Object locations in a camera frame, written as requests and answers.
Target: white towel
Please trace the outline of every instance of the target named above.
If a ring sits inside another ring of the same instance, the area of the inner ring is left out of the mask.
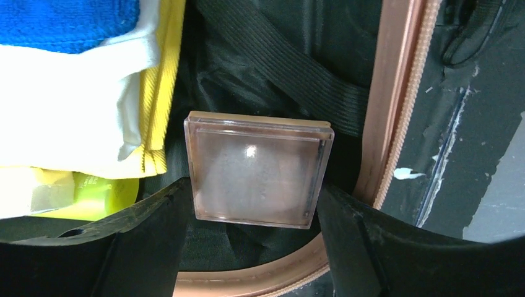
[[[140,71],[158,64],[159,0],[135,30],[81,54],[0,45],[0,166],[74,171],[141,144]]]

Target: plastic lid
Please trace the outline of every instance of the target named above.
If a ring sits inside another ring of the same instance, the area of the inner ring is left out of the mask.
[[[184,131],[197,219],[310,227],[330,123],[192,111]]]

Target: black surface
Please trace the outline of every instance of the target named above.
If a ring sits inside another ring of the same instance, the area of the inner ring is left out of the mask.
[[[464,98],[443,184],[424,228],[462,238],[525,111],[525,24],[488,50]]]
[[[0,220],[0,241],[10,242],[34,237],[57,237],[67,230],[88,224],[62,218],[17,217]]]
[[[478,60],[452,69],[441,61],[450,39],[462,28],[457,7],[451,7],[443,8],[433,34],[397,164],[425,176],[394,179],[381,210],[462,238],[525,110],[525,24],[518,22],[523,14],[514,17],[509,24],[519,27],[508,27]]]
[[[282,297],[336,297],[332,275],[327,273],[301,288],[297,288]]]
[[[60,236],[0,242],[0,292],[171,297],[190,213],[191,185],[182,179]]]
[[[331,186],[318,212],[338,296],[525,294],[525,237],[482,244],[439,235]]]

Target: blue towel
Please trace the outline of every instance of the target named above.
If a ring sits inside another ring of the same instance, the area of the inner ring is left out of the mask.
[[[0,0],[0,45],[77,54],[133,30],[139,0]]]

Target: open suitcase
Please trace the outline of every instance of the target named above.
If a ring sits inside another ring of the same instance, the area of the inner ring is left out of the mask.
[[[476,213],[509,196],[484,197],[525,109],[523,12],[516,0],[188,1],[168,173],[97,222],[1,220],[2,296],[525,294],[524,216]],[[190,110],[330,121],[311,228],[195,220]]]

